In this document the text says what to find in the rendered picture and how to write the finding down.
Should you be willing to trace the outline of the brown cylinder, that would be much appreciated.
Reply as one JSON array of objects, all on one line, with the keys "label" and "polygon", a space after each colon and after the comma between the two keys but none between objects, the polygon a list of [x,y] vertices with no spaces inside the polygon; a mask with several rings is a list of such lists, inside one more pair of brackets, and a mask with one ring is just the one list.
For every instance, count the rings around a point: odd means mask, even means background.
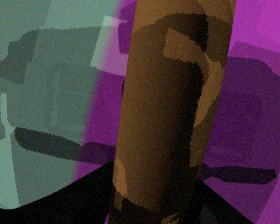
[{"label": "brown cylinder", "polygon": [[236,0],[137,0],[109,224],[182,224],[214,122]]}]

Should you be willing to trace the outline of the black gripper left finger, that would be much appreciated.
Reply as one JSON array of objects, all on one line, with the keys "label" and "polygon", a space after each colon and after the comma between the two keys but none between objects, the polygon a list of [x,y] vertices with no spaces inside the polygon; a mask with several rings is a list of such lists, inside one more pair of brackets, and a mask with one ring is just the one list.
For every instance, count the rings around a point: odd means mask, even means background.
[{"label": "black gripper left finger", "polygon": [[114,162],[60,191],[14,209],[0,208],[0,224],[104,224],[110,211]]}]

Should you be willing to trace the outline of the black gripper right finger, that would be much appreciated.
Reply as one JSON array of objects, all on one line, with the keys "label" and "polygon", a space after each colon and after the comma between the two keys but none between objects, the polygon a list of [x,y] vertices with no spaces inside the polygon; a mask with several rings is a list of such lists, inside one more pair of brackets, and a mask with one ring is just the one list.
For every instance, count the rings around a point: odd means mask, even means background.
[{"label": "black gripper right finger", "polygon": [[255,224],[197,178],[182,224]]}]

